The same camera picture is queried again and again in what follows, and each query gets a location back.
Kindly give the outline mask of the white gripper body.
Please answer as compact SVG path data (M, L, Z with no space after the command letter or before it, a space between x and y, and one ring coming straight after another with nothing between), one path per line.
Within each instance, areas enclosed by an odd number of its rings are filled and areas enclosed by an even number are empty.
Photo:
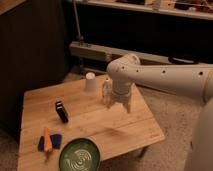
M119 103L127 102L131 97L131 86L131 82L113 81L112 99Z

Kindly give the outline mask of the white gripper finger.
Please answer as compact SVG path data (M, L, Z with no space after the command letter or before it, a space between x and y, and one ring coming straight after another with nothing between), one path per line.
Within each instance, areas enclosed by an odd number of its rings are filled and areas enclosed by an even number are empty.
M107 103L106 103L106 107L110 108L113 104L114 104L113 100L112 99L108 99Z
M130 113L131 112L131 104L130 102L125 102L123 104L124 108L126 109L127 113Z

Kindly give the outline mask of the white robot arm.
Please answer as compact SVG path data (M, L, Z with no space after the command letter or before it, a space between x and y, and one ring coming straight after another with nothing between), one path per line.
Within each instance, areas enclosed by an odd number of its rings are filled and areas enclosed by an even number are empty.
M213 171L213 64L142 65L135 54L111 61L107 74L112 79L112 98L123 103L133 83L201 100L184 171Z

